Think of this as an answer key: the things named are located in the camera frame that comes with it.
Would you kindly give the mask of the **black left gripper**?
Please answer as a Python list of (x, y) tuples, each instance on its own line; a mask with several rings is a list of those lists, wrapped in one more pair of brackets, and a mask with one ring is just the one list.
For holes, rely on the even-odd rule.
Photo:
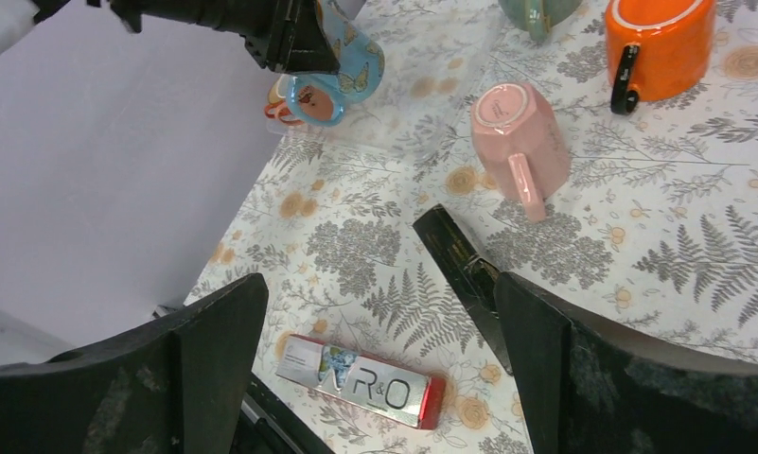
[(276, 74), (333, 75), (340, 62), (313, 0), (111, 0), (110, 10), (130, 33), (144, 15), (235, 33), (261, 68)]

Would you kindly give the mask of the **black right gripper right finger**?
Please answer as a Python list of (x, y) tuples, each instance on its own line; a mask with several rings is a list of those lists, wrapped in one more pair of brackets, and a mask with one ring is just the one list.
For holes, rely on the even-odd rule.
[(502, 334), (537, 453), (758, 453), (758, 364), (646, 335), (509, 272)]

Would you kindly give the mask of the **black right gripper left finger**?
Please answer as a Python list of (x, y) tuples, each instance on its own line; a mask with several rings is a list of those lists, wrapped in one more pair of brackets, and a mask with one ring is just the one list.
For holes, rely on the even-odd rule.
[(0, 453), (226, 453), (269, 291), (246, 275), (39, 364), (0, 366)]

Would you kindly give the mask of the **green ceramic mug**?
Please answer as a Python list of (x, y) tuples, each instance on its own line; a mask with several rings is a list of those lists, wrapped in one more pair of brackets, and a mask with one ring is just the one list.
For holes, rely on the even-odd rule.
[(581, 0), (498, 0), (505, 17), (518, 29), (527, 31), (536, 44), (544, 43), (552, 26), (568, 19)]

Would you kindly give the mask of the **light pink mug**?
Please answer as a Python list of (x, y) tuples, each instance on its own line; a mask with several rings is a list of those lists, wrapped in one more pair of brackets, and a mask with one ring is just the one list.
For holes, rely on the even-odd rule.
[(471, 106), (471, 138), (485, 171), (532, 222), (567, 182), (571, 156), (548, 100), (525, 82), (499, 83)]

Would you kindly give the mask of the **large orange mug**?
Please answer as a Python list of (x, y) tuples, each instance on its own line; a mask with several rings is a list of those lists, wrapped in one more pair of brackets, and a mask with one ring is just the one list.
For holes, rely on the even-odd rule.
[(714, 0), (612, 0), (605, 11), (609, 107), (632, 114), (640, 101), (677, 96), (706, 74)]

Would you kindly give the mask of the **small orange cup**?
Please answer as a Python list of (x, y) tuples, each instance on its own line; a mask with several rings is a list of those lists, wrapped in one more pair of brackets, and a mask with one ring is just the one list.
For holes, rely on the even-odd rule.
[(298, 126), (303, 120), (298, 118), (290, 109), (285, 100), (269, 103), (264, 107), (264, 114), (268, 119), (276, 120), (286, 126)]

